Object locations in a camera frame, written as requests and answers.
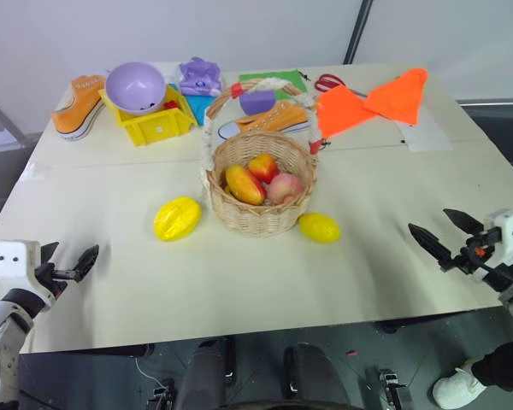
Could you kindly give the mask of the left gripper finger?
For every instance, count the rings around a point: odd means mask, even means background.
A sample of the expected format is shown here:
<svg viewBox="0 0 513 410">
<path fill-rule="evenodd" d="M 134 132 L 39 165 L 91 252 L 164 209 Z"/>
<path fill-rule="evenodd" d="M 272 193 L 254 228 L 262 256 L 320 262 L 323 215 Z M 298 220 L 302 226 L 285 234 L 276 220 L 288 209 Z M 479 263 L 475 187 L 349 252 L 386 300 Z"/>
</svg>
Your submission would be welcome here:
<svg viewBox="0 0 513 410">
<path fill-rule="evenodd" d="M 41 265 L 48 263 L 55 253 L 56 248 L 59 246 L 59 242 L 47 243 L 40 246 L 40 263 Z"/>
<path fill-rule="evenodd" d="M 86 249 L 79 257 L 74 268 L 68 271 L 68 279 L 81 282 L 95 265 L 99 254 L 99 246 Z"/>
</svg>

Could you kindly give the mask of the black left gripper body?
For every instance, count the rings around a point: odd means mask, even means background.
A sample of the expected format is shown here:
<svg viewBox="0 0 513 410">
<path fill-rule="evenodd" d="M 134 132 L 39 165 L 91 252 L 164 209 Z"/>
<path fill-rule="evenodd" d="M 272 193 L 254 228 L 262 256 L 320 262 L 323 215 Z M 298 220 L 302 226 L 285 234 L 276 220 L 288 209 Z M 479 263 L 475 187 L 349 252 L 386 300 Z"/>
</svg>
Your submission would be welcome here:
<svg viewBox="0 0 513 410">
<path fill-rule="evenodd" d="M 40 298 L 44 302 L 55 302 L 68 286 L 69 270 L 56 269 L 54 263 L 45 262 L 36 270 L 35 277 L 43 287 Z"/>
</svg>

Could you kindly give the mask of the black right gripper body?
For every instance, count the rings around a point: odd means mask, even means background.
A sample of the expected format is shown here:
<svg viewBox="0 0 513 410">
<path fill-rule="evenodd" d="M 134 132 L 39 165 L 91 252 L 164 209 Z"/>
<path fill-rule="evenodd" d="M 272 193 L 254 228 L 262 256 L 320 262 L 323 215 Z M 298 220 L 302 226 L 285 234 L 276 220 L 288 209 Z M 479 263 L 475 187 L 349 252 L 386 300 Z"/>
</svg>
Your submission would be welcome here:
<svg viewBox="0 0 513 410">
<path fill-rule="evenodd" d="M 486 262 L 493 256 L 495 245 L 500 243 L 501 239 L 499 228 L 471 235 L 466 240 L 466 245 L 460 248 L 458 255 L 451 257 L 451 254 L 447 253 L 445 257 L 439 259 L 439 266 L 443 272 L 457 268 L 468 275 L 475 274 L 478 269 L 490 273 L 493 268 Z"/>
</svg>

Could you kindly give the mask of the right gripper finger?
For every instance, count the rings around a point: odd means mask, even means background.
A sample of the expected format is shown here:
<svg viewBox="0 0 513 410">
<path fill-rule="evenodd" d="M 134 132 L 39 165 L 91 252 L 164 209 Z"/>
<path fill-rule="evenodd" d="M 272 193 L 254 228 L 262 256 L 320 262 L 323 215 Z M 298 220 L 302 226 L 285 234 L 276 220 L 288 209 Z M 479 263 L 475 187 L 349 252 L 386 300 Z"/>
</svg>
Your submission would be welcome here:
<svg viewBox="0 0 513 410">
<path fill-rule="evenodd" d="M 463 211 L 444 208 L 443 212 L 454 226 L 469 235 L 478 235 L 484 231 L 484 225 Z"/>
<path fill-rule="evenodd" d="M 411 236 L 426 250 L 440 267 L 451 267 L 451 251 L 439 242 L 439 239 L 423 227 L 409 223 Z"/>
</svg>

